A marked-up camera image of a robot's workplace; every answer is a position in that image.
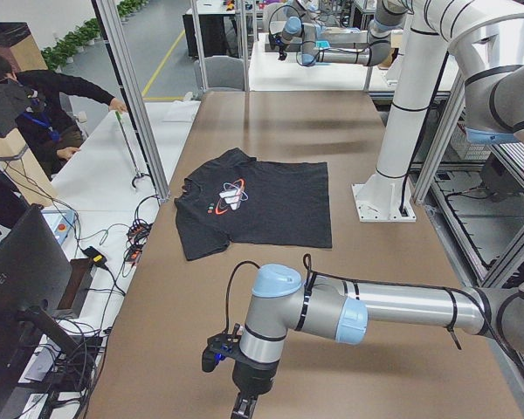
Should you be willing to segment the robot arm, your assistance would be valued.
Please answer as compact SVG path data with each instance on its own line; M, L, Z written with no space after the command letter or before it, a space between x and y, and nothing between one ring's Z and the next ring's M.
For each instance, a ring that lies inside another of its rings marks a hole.
M317 9L304 1L288 1L286 21L281 30L268 33L270 47L283 61L290 44L298 44L296 61L310 67L318 63L357 64L372 67L381 64L391 50L391 32L397 29L407 9L392 1L379 1L374 18L366 30L327 27L318 18Z
M524 66L494 85L490 107L524 144ZM524 354L524 283L516 292L366 281L341 289L322 274L303 279L294 269L266 264L254 282L238 343L232 417L252 417L259 395L270 391L288 331L356 345L371 320L441 326L449 333L461 328Z

